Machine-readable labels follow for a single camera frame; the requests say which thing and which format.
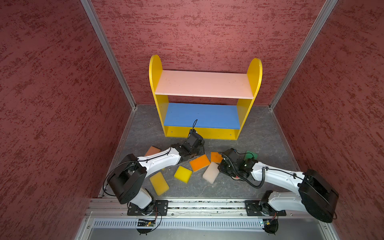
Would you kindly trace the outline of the cream white sponge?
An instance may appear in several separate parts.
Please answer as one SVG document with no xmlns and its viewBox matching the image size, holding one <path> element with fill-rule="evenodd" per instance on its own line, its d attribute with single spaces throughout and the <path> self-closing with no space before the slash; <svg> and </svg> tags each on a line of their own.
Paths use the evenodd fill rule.
<svg viewBox="0 0 384 240">
<path fill-rule="evenodd" d="M 212 162 L 204 172 L 203 179 L 213 184 L 220 173 L 218 167 L 219 165 L 217 163 Z"/>
</svg>

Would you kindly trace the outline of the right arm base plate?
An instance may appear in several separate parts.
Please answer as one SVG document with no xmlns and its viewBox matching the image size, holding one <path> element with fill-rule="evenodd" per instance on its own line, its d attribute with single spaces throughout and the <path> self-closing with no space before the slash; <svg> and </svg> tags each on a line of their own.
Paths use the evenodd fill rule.
<svg viewBox="0 0 384 240">
<path fill-rule="evenodd" d="M 277 211 L 269 203 L 256 200 L 246 200 L 245 210 L 249 217 L 285 217 L 285 210 Z"/>
</svg>

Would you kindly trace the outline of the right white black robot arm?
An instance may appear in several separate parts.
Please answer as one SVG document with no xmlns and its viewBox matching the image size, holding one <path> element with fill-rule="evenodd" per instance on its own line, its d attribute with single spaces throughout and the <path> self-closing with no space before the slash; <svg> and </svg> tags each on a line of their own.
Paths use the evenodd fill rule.
<svg viewBox="0 0 384 240">
<path fill-rule="evenodd" d="M 331 223 L 336 218 L 339 193 L 317 171 L 295 172 L 268 166 L 253 153 L 239 153 L 231 148 L 220 153 L 219 172 L 233 180 L 243 181 L 255 189 L 269 183 L 286 190 L 268 190 L 251 207 L 261 216 L 278 217 L 286 211 L 308 213 L 315 219 Z"/>
</svg>

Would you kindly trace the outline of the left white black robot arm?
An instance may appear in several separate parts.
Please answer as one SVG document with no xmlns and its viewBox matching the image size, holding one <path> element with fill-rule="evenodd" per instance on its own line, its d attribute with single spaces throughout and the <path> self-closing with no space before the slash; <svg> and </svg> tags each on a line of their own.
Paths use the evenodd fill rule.
<svg viewBox="0 0 384 240">
<path fill-rule="evenodd" d="M 131 203 L 149 214 L 155 208 L 155 199 L 142 188 L 146 177 L 164 168 L 189 161 L 201 152 L 204 142 L 204 138 L 195 129 L 191 129 L 182 144 L 173 144 L 160 153 L 147 157 L 129 154 L 107 174 L 105 182 L 120 204 Z"/>
</svg>

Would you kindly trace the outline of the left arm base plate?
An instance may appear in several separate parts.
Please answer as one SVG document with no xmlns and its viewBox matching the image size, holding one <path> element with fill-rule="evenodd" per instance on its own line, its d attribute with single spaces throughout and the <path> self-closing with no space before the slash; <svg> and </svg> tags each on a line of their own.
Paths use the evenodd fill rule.
<svg viewBox="0 0 384 240">
<path fill-rule="evenodd" d="M 133 203 L 128 203 L 128 216 L 166 216 L 168 211 L 168 200 L 154 200 L 144 209 L 140 209 Z"/>
</svg>

